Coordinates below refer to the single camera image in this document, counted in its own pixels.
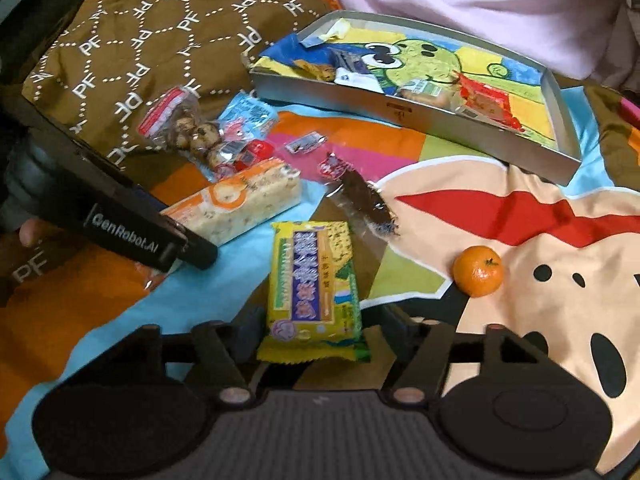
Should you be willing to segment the person's hand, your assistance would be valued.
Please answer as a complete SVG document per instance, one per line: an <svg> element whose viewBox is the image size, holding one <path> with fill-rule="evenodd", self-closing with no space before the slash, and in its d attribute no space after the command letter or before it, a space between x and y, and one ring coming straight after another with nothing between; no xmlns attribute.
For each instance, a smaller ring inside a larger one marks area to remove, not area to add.
<svg viewBox="0 0 640 480"><path fill-rule="evenodd" d="M58 232L60 229L57 226L38 218L30 218L21 225L18 237L23 247L31 248Z"/></svg>

